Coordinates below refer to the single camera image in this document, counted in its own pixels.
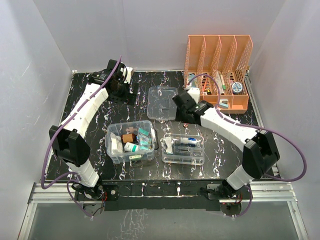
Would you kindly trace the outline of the teal tape packet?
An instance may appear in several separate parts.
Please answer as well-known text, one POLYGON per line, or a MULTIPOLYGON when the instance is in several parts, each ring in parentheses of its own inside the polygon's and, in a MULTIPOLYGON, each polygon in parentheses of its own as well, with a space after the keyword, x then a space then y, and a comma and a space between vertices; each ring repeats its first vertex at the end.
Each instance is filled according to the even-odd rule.
POLYGON ((137 132, 137 141, 141 150, 150 150, 153 147, 150 133, 140 127, 137 132))

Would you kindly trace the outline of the clear plastic medicine box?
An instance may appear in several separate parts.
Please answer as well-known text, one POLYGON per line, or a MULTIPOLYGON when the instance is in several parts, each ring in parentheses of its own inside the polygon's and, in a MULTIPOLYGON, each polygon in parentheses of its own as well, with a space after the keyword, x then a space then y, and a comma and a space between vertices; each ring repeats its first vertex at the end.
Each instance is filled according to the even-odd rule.
POLYGON ((151 161, 159 149, 157 131, 149 120, 114 123, 107 127, 105 147, 114 164, 151 161))

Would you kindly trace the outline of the white blue bandage roll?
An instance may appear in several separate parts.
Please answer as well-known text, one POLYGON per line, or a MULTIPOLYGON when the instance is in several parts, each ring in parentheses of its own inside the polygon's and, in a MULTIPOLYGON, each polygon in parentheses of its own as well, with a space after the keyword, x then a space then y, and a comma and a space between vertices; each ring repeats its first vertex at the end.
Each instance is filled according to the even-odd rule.
POLYGON ((182 146, 187 146, 192 148, 197 147, 200 143, 196 138, 193 138, 193 137, 181 137, 179 141, 182 146))

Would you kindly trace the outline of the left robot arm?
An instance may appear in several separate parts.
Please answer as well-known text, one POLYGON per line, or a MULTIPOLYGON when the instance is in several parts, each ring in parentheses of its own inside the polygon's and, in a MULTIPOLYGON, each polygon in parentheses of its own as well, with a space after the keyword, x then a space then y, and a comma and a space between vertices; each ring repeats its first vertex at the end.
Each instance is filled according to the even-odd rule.
POLYGON ((96 112, 106 102, 132 105, 137 98, 139 85, 132 83, 134 69, 119 60, 109 60, 103 70, 93 72, 87 80, 84 92, 59 126, 49 129, 49 151, 64 163, 76 177, 74 189, 87 198, 102 198, 102 180, 91 161, 91 148, 85 136, 96 112))

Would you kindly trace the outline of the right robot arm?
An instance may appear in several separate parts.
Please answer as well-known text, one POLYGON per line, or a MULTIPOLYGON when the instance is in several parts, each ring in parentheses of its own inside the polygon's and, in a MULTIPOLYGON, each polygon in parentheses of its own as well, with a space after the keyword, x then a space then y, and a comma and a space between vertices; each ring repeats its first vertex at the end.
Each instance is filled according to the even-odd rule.
POLYGON ((210 129, 241 150, 241 165, 215 190, 220 196, 235 198, 243 186, 263 177, 280 159, 275 138, 270 131, 251 125, 243 126, 211 103, 205 100, 196 102, 187 91, 175 95, 172 100, 177 106, 176 121, 210 129))

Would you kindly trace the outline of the white gauze pad packet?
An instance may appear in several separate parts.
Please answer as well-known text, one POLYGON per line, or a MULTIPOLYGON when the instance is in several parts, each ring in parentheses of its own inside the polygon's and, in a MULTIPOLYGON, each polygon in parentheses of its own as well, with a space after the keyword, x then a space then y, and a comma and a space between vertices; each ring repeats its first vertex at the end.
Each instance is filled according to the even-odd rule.
POLYGON ((110 133, 110 141, 111 141, 111 154, 122 154, 123 150, 123 143, 120 136, 115 135, 113 132, 110 133))

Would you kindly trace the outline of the brown orange-capped bottle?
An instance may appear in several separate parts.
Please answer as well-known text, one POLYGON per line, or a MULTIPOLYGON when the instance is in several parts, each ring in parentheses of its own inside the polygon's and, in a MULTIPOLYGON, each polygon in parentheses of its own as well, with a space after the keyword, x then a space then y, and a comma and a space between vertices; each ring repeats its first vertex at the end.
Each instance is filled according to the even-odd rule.
POLYGON ((137 140, 137 135, 134 133, 127 133, 121 136, 121 141, 123 144, 134 143, 137 140))

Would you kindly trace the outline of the white green-label bottle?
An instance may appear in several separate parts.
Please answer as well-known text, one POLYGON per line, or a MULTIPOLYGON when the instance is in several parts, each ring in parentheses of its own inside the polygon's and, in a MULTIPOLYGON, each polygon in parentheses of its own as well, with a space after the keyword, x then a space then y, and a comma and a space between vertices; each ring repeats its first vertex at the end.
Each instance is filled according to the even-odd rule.
POLYGON ((134 153, 134 152, 137 152, 139 150, 139 146, 137 144, 132 143, 132 142, 127 142, 124 145, 124 150, 126 152, 134 153))

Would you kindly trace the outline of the white teal dressing packet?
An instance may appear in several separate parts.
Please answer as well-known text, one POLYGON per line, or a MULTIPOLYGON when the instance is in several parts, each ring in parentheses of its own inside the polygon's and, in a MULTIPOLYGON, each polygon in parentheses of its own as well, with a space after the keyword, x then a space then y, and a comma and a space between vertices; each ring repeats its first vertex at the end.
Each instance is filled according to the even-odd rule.
POLYGON ((173 154, 174 141, 173 141, 172 137, 165 137, 164 141, 165 141, 165 153, 166 154, 173 154))

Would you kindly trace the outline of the clear divider tray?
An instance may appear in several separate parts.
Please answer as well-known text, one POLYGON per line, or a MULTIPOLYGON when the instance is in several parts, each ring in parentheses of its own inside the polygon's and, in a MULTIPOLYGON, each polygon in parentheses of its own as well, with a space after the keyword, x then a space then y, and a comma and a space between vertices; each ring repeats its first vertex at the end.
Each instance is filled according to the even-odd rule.
POLYGON ((161 141, 162 161, 170 164, 196 165, 201 166, 205 162, 205 141, 201 135, 186 135, 177 133, 165 133, 161 141), (172 137, 173 154, 165 151, 165 137, 172 137), (180 138, 195 138, 199 141, 197 147, 188 147, 180 144, 180 138))

